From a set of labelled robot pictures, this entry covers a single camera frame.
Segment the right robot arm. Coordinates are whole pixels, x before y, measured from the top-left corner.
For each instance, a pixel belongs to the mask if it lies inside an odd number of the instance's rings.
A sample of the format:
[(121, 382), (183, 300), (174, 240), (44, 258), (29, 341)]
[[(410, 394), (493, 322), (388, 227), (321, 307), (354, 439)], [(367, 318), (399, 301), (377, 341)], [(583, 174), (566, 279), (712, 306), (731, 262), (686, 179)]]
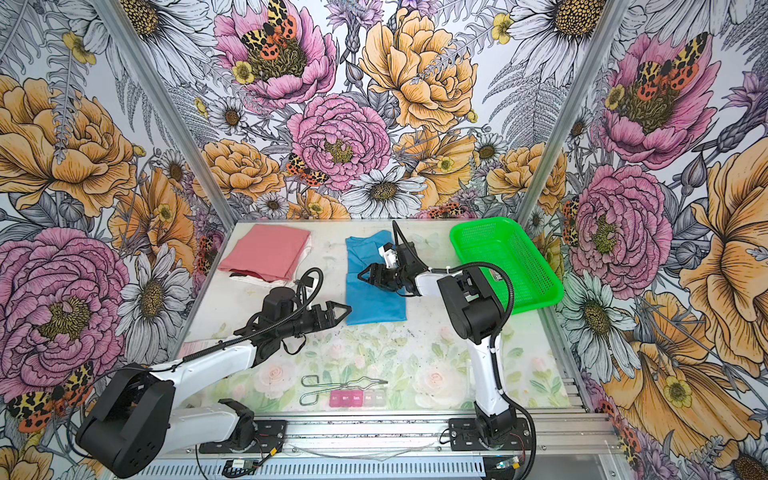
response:
[(379, 254), (383, 261), (366, 266), (357, 279), (382, 291), (441, 298), (453, 330), (467, 342), (480, 439), (487, 446), (499, 443), (517, 426), (521, 409), (506, 393), (500, 358), (501, 332), (515, 300), (510, 276), (488, 262), (430, 267), (411, 243), (387, 243)]

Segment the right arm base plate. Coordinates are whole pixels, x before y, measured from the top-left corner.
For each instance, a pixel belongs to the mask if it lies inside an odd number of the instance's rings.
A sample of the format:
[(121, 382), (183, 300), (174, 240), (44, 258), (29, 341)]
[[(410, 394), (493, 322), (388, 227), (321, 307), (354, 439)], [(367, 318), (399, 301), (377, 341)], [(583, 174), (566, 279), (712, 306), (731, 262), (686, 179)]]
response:
[(530, 451), (534, 436), (525, 419), (507, 433), (490, 434), (480, 428), (475, 418), (454, 417), (448, 420), (448, 442), (452, 451)]

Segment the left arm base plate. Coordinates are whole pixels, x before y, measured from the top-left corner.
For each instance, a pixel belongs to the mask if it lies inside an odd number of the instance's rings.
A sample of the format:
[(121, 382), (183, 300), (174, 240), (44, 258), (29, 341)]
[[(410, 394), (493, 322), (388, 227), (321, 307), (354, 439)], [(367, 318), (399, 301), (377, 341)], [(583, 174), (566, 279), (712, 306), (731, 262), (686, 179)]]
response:
[(280, 452), (286, 437), (285, 420), (255, 420), (239, 422), (234, 432), (224, 441), (207, 442), (199, 446), (202, 454), (266, 454), (273, 449)]

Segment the green plastic basket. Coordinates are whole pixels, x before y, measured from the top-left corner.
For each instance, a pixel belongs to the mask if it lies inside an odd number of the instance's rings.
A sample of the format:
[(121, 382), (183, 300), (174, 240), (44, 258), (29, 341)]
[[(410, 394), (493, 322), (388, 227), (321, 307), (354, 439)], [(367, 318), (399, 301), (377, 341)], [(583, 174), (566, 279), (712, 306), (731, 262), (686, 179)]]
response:
[(450, 241), (461, 263), (491, 263), (509, 276), (514, 315), (562, 300), (561, 280), (517, 222), (505, 217), (463, 222), (451, 229)]

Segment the blue t-shirt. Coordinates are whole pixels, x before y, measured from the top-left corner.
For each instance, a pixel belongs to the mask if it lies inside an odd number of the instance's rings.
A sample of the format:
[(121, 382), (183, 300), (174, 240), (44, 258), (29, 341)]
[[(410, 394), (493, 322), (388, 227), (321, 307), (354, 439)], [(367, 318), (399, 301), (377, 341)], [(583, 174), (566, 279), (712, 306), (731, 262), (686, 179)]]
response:
[(396, 293), (383, 291), (359, 280), (357, 275), (374, 263), (381, 263), (378, 249), (393, 240), (382, 230), (370, 237), (348, 237), (345, 304), (352, 308), (346, 317), (350, 326), (406, 320), (406, 301)]

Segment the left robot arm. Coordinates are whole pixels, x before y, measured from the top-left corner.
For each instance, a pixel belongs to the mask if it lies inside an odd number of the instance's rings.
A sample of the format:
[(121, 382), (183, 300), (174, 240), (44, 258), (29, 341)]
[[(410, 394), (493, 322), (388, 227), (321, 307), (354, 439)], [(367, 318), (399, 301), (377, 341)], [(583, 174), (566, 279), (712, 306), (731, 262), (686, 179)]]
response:
[(121, 479), (175, 450), (204, 444), (251, 447), (257, 433), (249, 407), (230, 398), (207, 407), (184, 403), (226, 377), (263, 364), (286, 339), (333, 329), (352, 311), (331, 300), (317, 304), (314, 297), (307, 287), (276, 287), (232, 338), (164, 364), (118, 370), (77, 428), (75, 445)]

